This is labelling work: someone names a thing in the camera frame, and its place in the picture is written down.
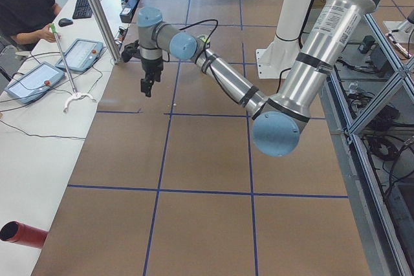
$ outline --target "keyboard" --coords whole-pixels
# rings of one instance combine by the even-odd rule
[[[76,0],[73,19],[87,19],[92,16],[92,9],[88,0]]]

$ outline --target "black t-shirt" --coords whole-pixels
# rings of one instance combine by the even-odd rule
[[[55,0],[0,0],[0,29],[6,36],[42,29],[55,18],[54,4]]]

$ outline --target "white stand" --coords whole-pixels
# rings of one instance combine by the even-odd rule
[[[261,79],[279,79],[298,55],[298,38],[311,0],[284,0],[276,36],[266,49],[256,50],[257,73]]]
[[[71,82],[72,90],[73,90],[73,94],[65,102],[65,108],[63,109],[63,112],[66,113],[69,111],[69,104],[71,103],[72,100],[81,100],[81,99],[84,99],[85,97],[89,97],[90,99],[92,99],[94,103],[96,103],[96,99],[94,99],[92,95],[90,95],[89,93],[79,93],[78,90],[76,89],[75,82],[73,81],[73,78],[72,78],[71,70],[69,69],[69,66],[66,61],[65,53],[63,53],[62,47],[60,45],[59,35],[56,32],[56,29],[53,24],[50,25],[50,28],[52,29],[52,32],[54,34],[54,39],[56,40],[56,43],[58,44],[59,52],[62,57],[63,64],[65,65],[66,73],[67,73],[67,76],[69,77],[69,81]]]
[[[63,112],[66,113],[66,112],[69,111],[69,104],[71,103],[72,100],[81,100],[84,97],[89,97],[94,103],[96,103],[96,99],[94,99],[92,97],[92,95],[90,95],[89,93],[79,93],[79,92],[76,92],[76,93],[73,93],[72,96],[69,97],[67,99],[67,101],[65,102],[65,108],[64,108]]]

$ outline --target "red cylinder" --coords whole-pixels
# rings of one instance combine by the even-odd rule
[[[41,249],[45,243],[47,232],[33,228],[27,224],[11,221],[0,231],[0,239],[4,242],[35,247]]]

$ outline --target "hand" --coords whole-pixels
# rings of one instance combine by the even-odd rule
[[[38,30],[39,39],[44,39],[48,42],[55,42],[54,34],[49,30],[49,24],[43,27],[42,29]]]

